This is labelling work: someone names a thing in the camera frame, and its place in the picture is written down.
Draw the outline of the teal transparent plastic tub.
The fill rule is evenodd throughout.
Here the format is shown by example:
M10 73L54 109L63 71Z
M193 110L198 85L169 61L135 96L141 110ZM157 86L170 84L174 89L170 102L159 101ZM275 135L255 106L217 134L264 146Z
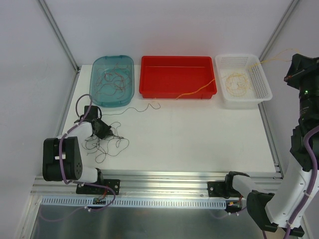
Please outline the teal transparent plastic tub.
M134 62L126 55L104 56L92 65L90 90L93 103L103 108L128 105L135 92Z

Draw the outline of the white perforated plastic basket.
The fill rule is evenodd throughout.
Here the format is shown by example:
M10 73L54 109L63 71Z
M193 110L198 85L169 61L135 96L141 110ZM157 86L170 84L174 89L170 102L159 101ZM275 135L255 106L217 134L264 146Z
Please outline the white perforated plastic basket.
M224 104L229 109L254 109L272 99L268 80L257 56L252 54L220 54L215 65Z

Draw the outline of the right aluminium frame post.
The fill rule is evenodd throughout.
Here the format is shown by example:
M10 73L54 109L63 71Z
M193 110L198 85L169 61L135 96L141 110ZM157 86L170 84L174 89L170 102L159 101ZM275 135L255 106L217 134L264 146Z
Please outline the right aluminium frame post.
M271 34L269 40L267 41L266 45L264 46L264 48L263 48L263 50L262 50L262 52L261 52L261 54L259 56L259 60L260 61L264 61L266 59L267 55L271 51L273 45L277 41L277 39L280 36L282 30L284 29L285 25L287 24L287 22L289 21L289 19L293 15L293 13L295 12L295 10L298 7L298 5L300 4L300 2L301 2L301 0L292 0L292 1L290 1L287 9L285 10L284 14L280 18L277 26L275 27L275 29L274 29L273 33Z

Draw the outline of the red plastic tray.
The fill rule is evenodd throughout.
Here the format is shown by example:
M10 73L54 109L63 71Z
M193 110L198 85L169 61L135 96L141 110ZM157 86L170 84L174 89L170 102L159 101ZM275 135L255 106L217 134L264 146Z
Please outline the red plastic tray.
M145 99L175 99L215 79L209 56L143 56L139 92ZM216 81L200 92L180 99L211 99Z

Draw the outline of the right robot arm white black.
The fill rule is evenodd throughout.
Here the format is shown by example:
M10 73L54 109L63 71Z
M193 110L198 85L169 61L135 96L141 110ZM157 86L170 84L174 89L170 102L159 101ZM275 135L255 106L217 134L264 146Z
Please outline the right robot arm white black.
M299 91L300 117L291 136L290 161L275 194L261 189L248 174L230 171L224 192L246 199L248 214L263 232L285 231L302 237L301 219L319 191L319 59L292 56L284 81Z

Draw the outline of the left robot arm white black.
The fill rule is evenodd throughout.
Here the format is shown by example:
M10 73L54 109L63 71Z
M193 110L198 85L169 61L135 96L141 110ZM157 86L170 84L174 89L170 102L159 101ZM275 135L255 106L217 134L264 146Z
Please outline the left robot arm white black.
M106 139L113 136L111 127L102 121L98 106L85 106L84 114L74 122L65 137L47 138L43 143L42 175L45 181L87 183L94 194L105 188L102 172L82 164L80 145L91 136Z

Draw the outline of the yellow wire being carried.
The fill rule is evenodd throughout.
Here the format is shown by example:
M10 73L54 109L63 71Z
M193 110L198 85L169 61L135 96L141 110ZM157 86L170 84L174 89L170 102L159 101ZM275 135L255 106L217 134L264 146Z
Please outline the yellow wire being carried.
M252 65L249 65L248 68L251 70L254 66L257 66L257 65L262 65L263 63L267 63L267 62L271 62L271 61L283 61L283 62L289 62L289 60L284 60L284 59L280 59L279 56L283 53L285 53L286 51L295 51L296 53L300 53L300 50L298 50L297 48L287 48L281 52L279 52L277 55L275 55L274 57L272 58L269 58L269 59L266 59L266 60L263 60L259 63L255 63L255 64L252 64ZM188 93L183 93L183 94L180 94L178 95L175 100L178 100L180 99L181 97L183 96L189 96L189 95L194 95L198 92L200 92L201 90L205 89L206 87L208 87L210 84L212 84L213 82L215 81L215 79L212 79L210 82L208 82L206 85L202 85L200 88L198 88L196 91L193 91L193 92L188 92Z

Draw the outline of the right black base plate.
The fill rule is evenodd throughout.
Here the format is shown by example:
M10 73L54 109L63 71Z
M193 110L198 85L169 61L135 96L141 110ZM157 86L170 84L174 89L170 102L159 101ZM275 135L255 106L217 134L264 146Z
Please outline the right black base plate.
M252 190L253 186L241 178L234 178L230 181L209 181L207 182L207 191L209 197L221 197L224 199L239 198L242 193L247 196Z

